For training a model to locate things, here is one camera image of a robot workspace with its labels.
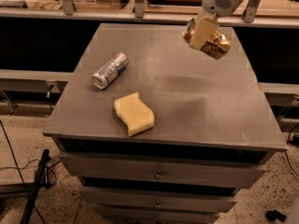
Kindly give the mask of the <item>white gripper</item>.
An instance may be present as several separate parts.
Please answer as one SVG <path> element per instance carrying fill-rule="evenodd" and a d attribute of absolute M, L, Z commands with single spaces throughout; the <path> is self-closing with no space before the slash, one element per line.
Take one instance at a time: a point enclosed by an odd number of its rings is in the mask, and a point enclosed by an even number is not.
<path fill-rule="evenodd" d="M 191 25 L 191 40 L 189 46 L 200 49 L 205 45 L 219 25 L 218 17 L 232 15 L 244 0 L 202 0 L 200 19 L 194 19 Z"/>

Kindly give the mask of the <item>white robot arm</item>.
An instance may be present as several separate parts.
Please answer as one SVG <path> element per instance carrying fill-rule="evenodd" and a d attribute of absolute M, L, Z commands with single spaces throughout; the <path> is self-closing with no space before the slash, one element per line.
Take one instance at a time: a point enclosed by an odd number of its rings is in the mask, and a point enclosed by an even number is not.
<path fill-rule="evenodd" d="M 218 18 L 232 15 L 244 0 L 202 0 L 189 46 L 200 49 L 217 31 Z"/>

